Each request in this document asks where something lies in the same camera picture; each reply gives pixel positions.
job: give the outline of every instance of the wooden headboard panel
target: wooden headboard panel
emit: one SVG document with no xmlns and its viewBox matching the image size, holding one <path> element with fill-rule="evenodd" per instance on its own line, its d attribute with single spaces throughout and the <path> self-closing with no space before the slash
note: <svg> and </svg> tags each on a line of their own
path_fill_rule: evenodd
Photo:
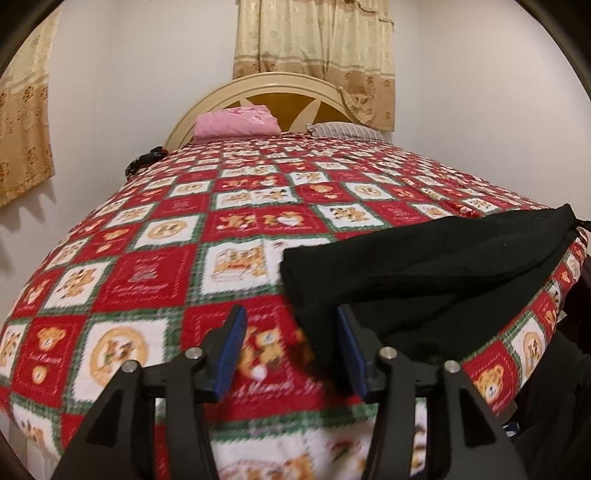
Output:
<svg viewBox="0 0 591 480">
<path fill-rule="evenodd" d="M 285 132 L 305 132 L 307 124 L 320 122 L 356 122 L 340 92 L 324 80 L 299 73 L 257 73 L 218 88 L 194 105 L 174 128 L 165 148 L 172 151 L 189 142 L 201 113 L 252 104 L 267 105 Z"/>
</svg>

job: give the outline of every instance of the metal screw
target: metal screw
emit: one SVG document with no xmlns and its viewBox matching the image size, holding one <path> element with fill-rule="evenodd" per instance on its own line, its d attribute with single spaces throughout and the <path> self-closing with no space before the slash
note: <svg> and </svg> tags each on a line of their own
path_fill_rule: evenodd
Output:
<svg viewBox="0 0 591 480">
<path fill-rule="evenodd" d="M 379 349 L 379 355 L 386 360 L 391 360 L 392 358 L 396 358 L 398 352 L 391 346 L 383 346 L 381 349 Z"/>
<path fill-rule="evenodd" d="M 123 370 L 126 374 L 135 372 L 137 368 L 138 363 L 135 360 L 127 360 L 123 363 L 123 365 L 121 365 L 121 370 Z"/>
<path fill-rule="evenodd" d="M 445 370 L 447 370 L 451 374 L 457 374 L 462 369 L 460 364 L 457 363 L 455 360 L 448 360 L 443 364 L 443 368 L 445 368 Z"/>
<path fill-rule="evenodd" d="M 185 356 L 191 360 L 197 360 L 198 358 L 201 358 L 202 355 L 203 350 L 201 350 L 198 346 L 192 346 L 185 352 Z"/>
</svg>

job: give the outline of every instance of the bedspread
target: bedspread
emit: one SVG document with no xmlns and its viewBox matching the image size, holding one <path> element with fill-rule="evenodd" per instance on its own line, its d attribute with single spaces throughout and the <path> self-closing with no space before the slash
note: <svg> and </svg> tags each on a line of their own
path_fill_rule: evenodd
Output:
<svg viewBox="0 0 591 480">
<path fill-rule="evenodd" d="M 282 251 L 447 215 L 542 207 L 389 144 L 287 134 L 186 145 L 78 224 L 23 288 L 0 335 L 0 406 L 60 456 L 121 363 L 171 360 L 238 301 L 249 322 L 238 370 L 228 396 L 207 408 L 220 477 L 357 479 L 376 408 L 340 397 L 314 370 L 281 294 Z M 586 241 L 463 362 L 494 412 L 537 365 Z M 161 426 L 155 451 L 166 478 Z"/>
</svg>

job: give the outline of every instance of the window curtain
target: window curtain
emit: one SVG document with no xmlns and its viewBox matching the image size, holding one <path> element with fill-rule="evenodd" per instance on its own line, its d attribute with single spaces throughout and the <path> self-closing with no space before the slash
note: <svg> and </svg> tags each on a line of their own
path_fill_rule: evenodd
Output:
<svg viewBox="0 0 591 480">
<path fill-rule="evenodd" d="M 28 36 L 0 79 L 0 207 L 54 175 L 48 60 L 59 15 Z"/>
<path fill-rule="evenodd" d="M 295 72 L 335 85 L 360 123 L 394 129 L 389 0 L 239 0 L 234 78 Z"/>
</svg>

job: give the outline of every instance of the headboard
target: headboard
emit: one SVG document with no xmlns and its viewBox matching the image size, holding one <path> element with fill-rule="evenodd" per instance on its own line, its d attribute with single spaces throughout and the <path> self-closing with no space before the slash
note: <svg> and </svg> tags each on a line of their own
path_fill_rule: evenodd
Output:
<svg viewBox="0 0 591 480">
<path fill-rule="evenodd" d="M 284 132 L 305 132 L 307 124 L 357 121 L 330 83 L 301 73 L 256 73 L 218 88 L 194 105 L 174 128 L 165 148 L 176 150 L 189 142 L 200 113 L 244 105 L 267 105 Z"/>
</svg>

